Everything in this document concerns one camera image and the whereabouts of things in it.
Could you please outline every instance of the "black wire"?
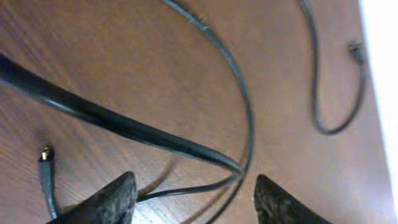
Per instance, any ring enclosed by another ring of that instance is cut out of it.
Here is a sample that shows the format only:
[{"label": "black wire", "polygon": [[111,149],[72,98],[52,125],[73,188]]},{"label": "black wire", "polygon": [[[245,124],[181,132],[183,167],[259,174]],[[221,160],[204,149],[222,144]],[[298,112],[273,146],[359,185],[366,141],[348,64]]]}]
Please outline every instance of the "black wire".
[{"label": "black wire", "polygon": [[197,186],[197,187],[186,187],[186,188],[181,188],[181,189],[172,189],[172,190],[165,190],[165,191],[161,191],[161,192],[151,193],[151,194],[147,194],[147,195],[138,197],[136,204],[140,204],[140,203],[147,202],[149,200],[159,199],[159,198],[168,197],[168,196],[196,194],[196,193],[209,192],[212,190],[221,190],[221,189],[229,187],[233,182],[237,181],[238,179],[239,178],[232,175],[232,176],[225,178],[222,181],[219,181],[214,184],[202,185],[202,186]]},{"label": "black wire", "polygon": [[327,128],[324,126],[324,124],[322,124],[321,112],[318,103],[320,69],[319,69],[319,42],[318,42],[317,27],[315,24],[315,19],[310,3],[307,0],[300,0],[300,5],[305,14],[305,18],[307,20],[308,28],[310,30],[310,35],[311,35],[312,57],[313,57],[313,68],[312,68],[313,79],[312,79],[312,92],[311,92],[312,121],[314,123],[314,126],[320,133],[329,136],[338,134],[344,131],[348,127],[348,125],[355,119],[364,99],[365,86],[366,86],[366,74],[365,74],[366,68],[365,68],[363,46],[355,42],[352,42],[349,45],[349,52],[359,67],[359,90],[356,96],[354,107],[350,111],[348,117],[340,125],[338,125],[335,128]]},{"label": "black wire", "polygon": [[162,1],[178,11],[181,15],[186,17],[190,22],[195,24],[196,27],[199,28],[203,32],[203,34],[205,34],[206,37],[213,43],[213,45],[220,51],[220,53],[226,59],[234,73],[241,94],[243,96],[248,119],[249,134],[246,144],[247,158],[245,161],[243,161],[243,168],[241,168],[240,165],[232,159],[224,156],[217,151],[152,128],[148,125],[117,114],[113,111],[103,108],[102,106],[85,100],[73,93],[70,93],[69,91],[66,91],[44,80],[43,78],[40,78],[38,75],[22,68],[21,66],[10,61],[8,58],[1,54],[0,81],[28,94],[36,100],[41,101],[42,103],[45,103],[46,105],[49,105],[61,112],[112,131],[125,138],[139,141],[151,146],[157,146],[161,149],[165,149],[185,157],[209,162],[233,171],[233,175],[214,184],[175,190],[166,190],[139,198],[139,202],[142,203],[154,198],[166,197],[171,195],[207,192],[210,190],[223,189],[231,185],[234,181],[239,180],[237,186],[235,186],[232,194],[229,196],[227,201],[222,205],[218,212],[207,222],[212,223],[223,213],[226,207],[232,202],[232,200],[236,196],[236,193],[240,189],[244,178],[246,177],[249,166],[251,165],[254,153],[254,115],[251,108],[248,90],[246,88],[244,78],[239,71],[238,64],[235,62],[228,49],[221,43],[220,39],[217,38],[217,36],[212,30],[210,30],[210,28],[208,28],[204,23],[199,21],[195,16],[191,15],[178,4],[169,0]]},{"label": "black wire", "polygon": [[55,201],[54,157],[54,151],[50,146],[47,146],[39,158],[40,186],[44,194],[47,208],[53,219],[59,216],[57,203]]},{"label": "black wire", "polygon": [[181,15],[186,17],[190,22],[192,22],[199,30],[203,32],[203,34],[211,41],[211,43],[220,51],[223,55],[225,60],[228,62],[229,66],[231,67],[235,79],[238,83],[239,89],[241,91],[241,95],[244,101],[244,106],[246,110],[246,116],[248,120],[248,138],[246,141],[246,160],[243,162],[243,176],[236,184],[235,188],[233,189],[231,195],[227,198],[224,204],[220,207],[220,209],[206,222],[206,223],[213,223],[217,220],[218,217],[226,210],[226,208],[230,205],[230,203],[235,198],[236,194],[238,193],[239,189],[241,188],[243,181],[246,178],[246,174],[250,168],[253,155],[254,155],[254,113],[251,106],[251,100],[249,97],[248,89],[246,87],[246,83],[244,78],[240,72],[239,66],[236,63],[235,59],[229,52],[229,50],[222,44],[219,38],[215,35],[215,33],[203,22],[197,19],[195,16],[190,14],[188,11],[183,9],[177,3],[171,0],[161,0],[162,2],[168,4],[170,7],[175,9]]}]

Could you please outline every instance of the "thin black cable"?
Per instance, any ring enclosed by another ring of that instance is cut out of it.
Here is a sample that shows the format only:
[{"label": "thin black cable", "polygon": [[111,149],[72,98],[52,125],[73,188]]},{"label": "thin black cable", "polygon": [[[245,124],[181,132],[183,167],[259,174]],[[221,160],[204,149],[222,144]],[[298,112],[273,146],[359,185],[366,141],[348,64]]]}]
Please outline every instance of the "thin black cable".
[{"label": "thin black cable", "polygon": [[147,195],[138,197],[136,204],[144,203],[144,202],[147,202],[147,201],[153,200],[153,199],[159,199],[162,197],[185,195],[185,194],[197,194],[197,193],[209,192],[209,191],[213,191],[213,190],[221,190],[221,189],[229,187],[232,183],[234,183],[237,180],[239,180],[239,178],[232,175],[232,176],[225,178],[222,181],[219,181],[214,184],[208,184],[208,185],[202,185],[202,186],[196,186],[196,187],[185,187],[185,188],[181,188],[181,189],[172,189],[172,190],[164,190],[161,192],[155,192],[155,193],[151,193],[151,194],[147,194]]},{"label": "thin black cable", "polygon": [[255,129],[254,129],[254,113],[252,110],[251,106],[251,100],[249,97],[248,93],[248,88],[246,87],[246,83],[244,81],[244,78],[240,72],[239,66],[236,63],[235,59],[229,52],[229,50],[223,45],[223,43],[220,41],[219,38],[215,35],[215,33],[203,22],[201,22],[199,19],[197,19],[195,16],[190,14],[188,11],[186,11],[184,8],[179,6],[177,3],[171,1],[171,0],[161,0],[162,2],[168,4],[170,7],[175,9],[177,12],[179,12],[181,15],[186,17],[190,22],[192,22],[199,30],[203,32],[203,34],[211,41],[211,43],[220,51],[220,53],[223,55],[225,60],[228,62],[229,66],[231,67],[235,79],[239,85],[239,89],[241,91],[241,95],[244,101],[244,106],[246,110],[246,116],[248,120],[248,138],[246,141],[246,160],[243,161],[243,176],[241,179],[238,181],[236,184],[235,188],[233,189],[231,195],[227,198],[227,200],[224,202],[224,204],[220,207],[220,209],[206,222],[206,223],[213,223],[214,221],[217,220],[218,217],[227,209],[227,207],[230,205],[230,203],[233,201],[235,198],[236,194],[238,193],[239,189],[241,188],[243,181],[246,178],[246,174],[250,168],[253,155],[254,155],[254,135],[255,135]]},{"label": "thin black cable", "polygon": [[185,16],[190,22],[195,24],[196,27],[199,28],[220,51],[234,73],[236,81],[239,85],[239,89],[243,96],[248,119],[249,134],[246,144],[247,158],[243,162],[243,168],[241,168],[239,164],[232,159],[222,155],[217,151],[139,123],[138,121],[134,121],[133,119],[117,114],[77,95],[74,95],[73,93],[70,93],[69,91],[66,91],[44,80],[43,78],[40,78],[36,74],[25,70],[3,55],[0,55],[0,81],[17,88],[24,93],[27,93],[29,96],[41,101],[42,103],[45,103],[46,105],[49,105],[76,118],[82,119],[88,123],[112,131],[118,135],[124,136],[125,138],[139,141],[151,146],[157,146],[161,149],[181,154],[185,157],[206,161],[233,171],[233,175],[214,184],[157,192],[147,195],[146,198],[141,199],[141,202],[145,202],[146,200],[153,198],[171,195],[193,194],[207,192],[209,190],[223,189],[239,179],[239,182],[233,190],[233,193],[229,196],[227,201],[218,210],[218,212],[208,221],[208,223],[212,223],[222,214],[226,207],[231,203],[232,199],[234,199],[251,164],[254,153],[254,115],[244,78],[239,71],[238,64],[235,62],[228,49],[221,43],[213,31],[210,30],[204,23],[199,21],[195,16],[191,15],[173,1],[162,1],[181,13],[181,15]]},{"label": "thin black cable", "polygon": [[319,42],[318,42],[318,31],[315,23],[314,15],[310,3],[307,0],[300,0],[300,5],[304,12],[307,20],[307,25],[310,30],[311,45],[312,45],[312,57],[313,57],[313,78],[312,78],[312,92],[311,92],[311,107],[312,107],[312,121],[316,129],[324,135],[334,135],[344,131],[348,125],[355,119],[358,111],[362,105],[365,86],[366,86],[366,67],[365,58],[363,52],[363,46],[355,42],[350,43],[349,52],[359,67],[359,90],[356,96],[356,101],[353,109],[350,111],[348,117],[337,127],[327,128],[322,124],[321,112],[319,107],[318,89],[319,89]]}]

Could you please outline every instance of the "wooden desk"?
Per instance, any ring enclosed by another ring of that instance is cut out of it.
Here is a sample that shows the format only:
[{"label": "wooden desk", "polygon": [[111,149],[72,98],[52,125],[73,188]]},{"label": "wooden desk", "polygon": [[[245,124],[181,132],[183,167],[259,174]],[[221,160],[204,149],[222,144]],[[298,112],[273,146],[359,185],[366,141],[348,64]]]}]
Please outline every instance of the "wooden desk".
[{"label": "wooden desk", "polygon": [[[346,53],[363,39],[354,0],[311,1],[322,48],[322,110],[340,122],[353,103],[356,65]],[[255,179],[267,174],[333,223],[395,223],[371,83],[346,132],[319,135],[310,120],[311,55],[298,1],[196,0],[184,3],[223,39],[241,66],[256,114],[256,155],[243,189],[218,223],[256,223]],[[235,159],[246,137],[243,102],[213,46],[155,0],[3,1],[0,51],[67,90]],[[56,196],[78,203],[125,170],[139,188],[167,167],[159,190],[218,180],[228,173],[176,158],[54,111],[0,85],[0,220],[45,223],[37,159],[57,152]],[[135,223],[179,223],[217,192],[137,206]],[[196,222],[203,223],[217,200]]]}]

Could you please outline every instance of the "cable connector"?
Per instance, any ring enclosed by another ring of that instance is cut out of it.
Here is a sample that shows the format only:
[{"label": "cable connector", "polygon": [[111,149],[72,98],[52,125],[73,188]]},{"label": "cable connector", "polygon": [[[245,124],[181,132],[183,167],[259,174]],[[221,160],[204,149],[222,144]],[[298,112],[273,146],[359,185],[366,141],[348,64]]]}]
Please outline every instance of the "cable connector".
[{"label": "cable connector", "polygon": [[352,41],[349,43],[349,52],[352,56],[352,58],[357,61],[360,65],[364,64],[366,59],[365,59],[365,53],[363,49],[363,45],[359,42]]},{"label": "cable connector", "polygon": [[54,182],[54,151],[50,146],[46,146],[39,158],[39,177],[40,186],[47,202],[51,217],[58,217],[57,205],[55,203],[55,182]]}]

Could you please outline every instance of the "wood grain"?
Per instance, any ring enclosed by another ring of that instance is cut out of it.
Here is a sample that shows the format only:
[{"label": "wood grain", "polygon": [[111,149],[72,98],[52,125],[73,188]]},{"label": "wood grain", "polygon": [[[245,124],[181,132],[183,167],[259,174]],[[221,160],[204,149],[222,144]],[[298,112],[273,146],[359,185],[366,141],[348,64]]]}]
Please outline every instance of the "wood grain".
[{"label": "wood grain", "polygon": [[[311,55],[298,1],[183,3],[223,39],[248,82],[256,155],[243,189],[218,223],[256,223],[256,176],[267,174],[333,223],[395,223],[371,83],[343,134],[319,135],[310,120]],[[358,2],[311,1],[322,49],[321,101],[333,126],[358,87],[346,51],[363,40]],[[155,0],[3,1],[0,51],[41,77],[118,113],[235,159],[246,137],[243,102],[222,56],[192,24]],[[0,220],[45,223],[37,176],[41,147],[56,150],[56,196],[78,203],[126,170],[141,189],[170,167],[167,152],[82,123],[0,85]],[[181,158],[158,190],[210,183],[228,173]],[[140,205],[134,223],[181,223],[217,192]],[[194,222],[203,223],[225,195]]]}]

